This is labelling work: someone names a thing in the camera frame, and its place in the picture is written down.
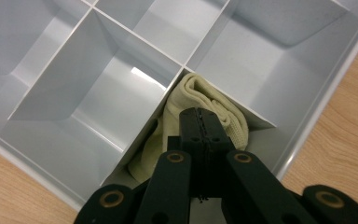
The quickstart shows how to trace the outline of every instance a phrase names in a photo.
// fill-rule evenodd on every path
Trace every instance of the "folded towel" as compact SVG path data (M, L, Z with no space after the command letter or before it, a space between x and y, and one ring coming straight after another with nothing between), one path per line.
M137 181L142 183L153 174L158 157L167 151L168 136L179 135L180 112L191 107L213 111L235 148L245 150L248 126L244 115L205 79L190 73L173 89L163 114L158 118L158 127L147 139L144 150L135 155L129 164L129 171Z

